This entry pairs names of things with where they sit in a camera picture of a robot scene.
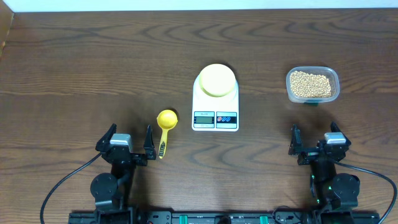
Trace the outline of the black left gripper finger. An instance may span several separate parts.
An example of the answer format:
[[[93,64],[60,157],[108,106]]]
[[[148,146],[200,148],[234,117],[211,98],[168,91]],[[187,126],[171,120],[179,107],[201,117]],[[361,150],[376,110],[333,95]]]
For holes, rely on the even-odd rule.
[[[116,133],[117,125],[112,124],[108,131],[103,135],[102,138],[96,143],[95,150],[98,152],[108,152],[111,149],[111,138]]]
[[[144,141],[143,148],[145,150],[145,154],[148,160],[156,160],[157,159],[157,152],[155,150],[153,138],[152,138],[152,127],[148,125],[146,137]]]

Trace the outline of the yellow measuring scoop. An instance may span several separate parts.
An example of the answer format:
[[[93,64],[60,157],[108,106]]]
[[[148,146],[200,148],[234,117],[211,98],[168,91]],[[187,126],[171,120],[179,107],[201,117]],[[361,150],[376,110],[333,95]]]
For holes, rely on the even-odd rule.
[[[168,132],[173,129],[178,123],[177,114],[172,110],[163,110],[157,117],[157,124],[162,130],[162,135],[159,144],[159,158],[165,156],[167,150]]]

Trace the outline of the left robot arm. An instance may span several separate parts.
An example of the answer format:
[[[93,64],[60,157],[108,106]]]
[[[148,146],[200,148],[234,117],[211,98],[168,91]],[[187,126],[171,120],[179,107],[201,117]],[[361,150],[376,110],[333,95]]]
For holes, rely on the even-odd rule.
[[[157,157],[151,126],[147,127],[144,153],[133,152],[131,135],[117,133],[116,129],[117,126],[112,124],[95,147],[111,164],[111,172],[97,175],[90,185],[96,209],[101,212],[124,209],[136,167],[146,166]]]

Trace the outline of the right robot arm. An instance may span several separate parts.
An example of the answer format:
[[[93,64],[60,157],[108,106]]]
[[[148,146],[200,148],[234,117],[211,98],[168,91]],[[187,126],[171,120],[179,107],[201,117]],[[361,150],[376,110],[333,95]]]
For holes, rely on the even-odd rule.
[[[336,123],[331,131],[314,147],[305,147],[297,125],[292,127],[289,155],[297,156],[297,164],[310,166],[310,188],[319,205],[328,211],[345,210],[358,206],[360,180],[357,176],[337,173],[336,163],[346,157],[351,141]]]

